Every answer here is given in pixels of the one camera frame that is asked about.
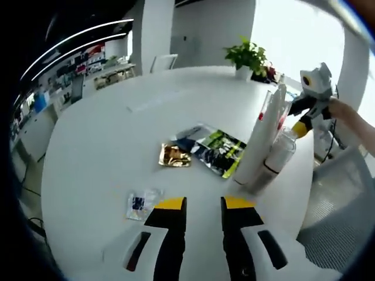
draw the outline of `white chair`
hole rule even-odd
[[[178,54],[165,54],[163,56],[156,56],[152,63],[150,73],[169,70],[173,68]]]
[[[375,226],[375,180],[358,149],[348,148],[313,174],[297,240],[321,268],[344,272]]]

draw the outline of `ceiling light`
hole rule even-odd
[[[184,4],[185,2],[189,2],[190,0],[182,0],[181,2],[178,2],[175,7],[178,8],[179,6],[181,6],[182,4]]]
[[[101,39],[97,39],[97,40],[94,40],[90,43],[86,43],[86,44],[83,44],[82,46],[79,46],[69,52],[67,52],[66,54],[63,54],[61,57],[58,57],[56,60],[54,60],[53,62],[51,62],[50,64],[48,64],[45,68],[43,68],[40,72],[37,73],[37,75],[34,76],[34,78],[31,79],[31,81],[34,81],[36,77],[38,77],[40,74],[42,74],[47,68],[49,68],[52,64],[54,64],[55,62],[61,60],[63,57],[66,57],[72,53],[74,53],[75,51],[78,51],[79,49],[81,48],[84,48],[86,46],[89,46],[91,44],[94,44],[94,43],[97,43],[97,42],[100,42],[100,41],[103,41],[103,40],[107,40],[107,39],[110,39],[110,38],[115,38],[115,37],[120,37],[120,36],[125,36],[127,33],[120,33],[120,34],[116,34],[116,35],[111,35],[111,36],[107,36],[107,37],[104,37],[104,38],[101,38]]]
[[[134,21],[134,19],[121,19],[121,20],[116,20],[115,22],[107,22],[107,23],[103,23],[101,25],[97,25],[97,26],[93,26],[92,28],[88,28],[88,29],[85,29],[85,30],[82,30],[81,32],[78,32],[76,34],[73,34],[71,36],[69,36],[68,38],[65,38],[64,40],[58,42],[58,44],[54,45],[53,47],[51,47],[49,50],[45,51],[40,57],[38,57],[29,67],[28,69],[26,69],[26,71],[22,74],[21,76],[21,79],[25,76],[25,74],[27,72],[29,72],[29,70],[39,61],[42,59],[42,57],[44,57],[46,54],[48,54],[49,52],[51,52],[53,49],[57,48],[58,46],[60,46],[61,44],[67,42],[68,40],[78,36],[78,35],[81,35],[85,32],[88,32],[90,30],[93,30],[93,29],[96,29],[96,28],[101,28],[103,26],[107,26],[107,25],[115,25],[117,23],[122,23],[122,22],[132,22]]]
[[[18,102],[18,99],[21,97],[21,95],[18,95],[18,97],[16,98],[16,100],[14,101],[13,105],[15,105],[17,102]]]

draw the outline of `human hand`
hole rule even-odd
[[[345,120],[350,118],[350,114],[354,109],[341,100],[331,97],[329,100],[328,110],[332,118]]]

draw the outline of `white cylinder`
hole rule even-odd
[[[290,129],[284,128],[280,132],[263,165],[253,180],[246,184],[247,191],[252,194],[260,194],[264,191],[293,156],[296,148],[295,140],[296,136]]]
[[[286,87],[281,85],[274,94],[267,92],[241,162],[233,176],[233,180],[240,185],[246,185],[253,180],[270,152],[277,132],[279,112],[281,104],[284,103],[282,99],[285,98],[285,91]]]

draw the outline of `potted plant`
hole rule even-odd
[[[236,66],[236,77],[248,81],[253,73],[266,76],[265,50],[241,36],[242,44],[230,48],[224,48],[227,52],[226,60],[230,60]]]

